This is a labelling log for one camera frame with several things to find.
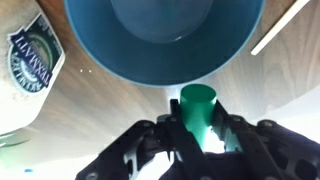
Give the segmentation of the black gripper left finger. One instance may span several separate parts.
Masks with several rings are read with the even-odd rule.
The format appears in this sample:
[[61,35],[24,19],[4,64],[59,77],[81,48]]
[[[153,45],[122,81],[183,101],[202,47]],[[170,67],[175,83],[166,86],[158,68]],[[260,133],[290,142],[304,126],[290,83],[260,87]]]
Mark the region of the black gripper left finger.
[[170,100],[170,114],[154,123],[139,120],[80,170],[75,180],[134,180],[156,154],[173,153],[176,177],[200,180],[214,175],[195,137],[182,122],[181,106]]

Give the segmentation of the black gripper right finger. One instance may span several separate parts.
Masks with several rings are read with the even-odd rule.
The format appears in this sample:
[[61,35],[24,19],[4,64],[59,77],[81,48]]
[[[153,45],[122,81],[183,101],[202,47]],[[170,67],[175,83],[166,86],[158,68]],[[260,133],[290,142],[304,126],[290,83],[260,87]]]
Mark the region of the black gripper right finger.
[[213,132],[224,152],[211,163],[222,180],[320,180],[320,144],[273,120],[248,123],[216,103]]

